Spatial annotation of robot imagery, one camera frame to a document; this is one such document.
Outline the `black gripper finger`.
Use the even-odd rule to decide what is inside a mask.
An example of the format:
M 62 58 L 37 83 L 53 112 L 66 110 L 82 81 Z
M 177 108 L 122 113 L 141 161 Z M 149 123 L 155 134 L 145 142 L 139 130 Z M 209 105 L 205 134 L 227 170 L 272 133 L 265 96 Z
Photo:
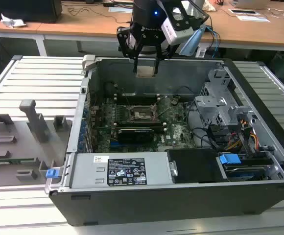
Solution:
M 138 57 L 142 50 L 142 37 L 139 36 L 136 39 L 132 34 L 131 27 L 120 26 L 117 28 L 117 39 L 123 56 L 134 60 L 133 72 L 137 73 Z
M 156 39 L 154 44 L 156 47 L 154 73 L 157 73 L 160 61 L 165 59 L 171 59 L 172 56 L 175 54 L 175 51 L 177 50 L 177 46 L 168 45 L 167 48 L 164 51 L 162 51 L 161 41 L 159 39 Z

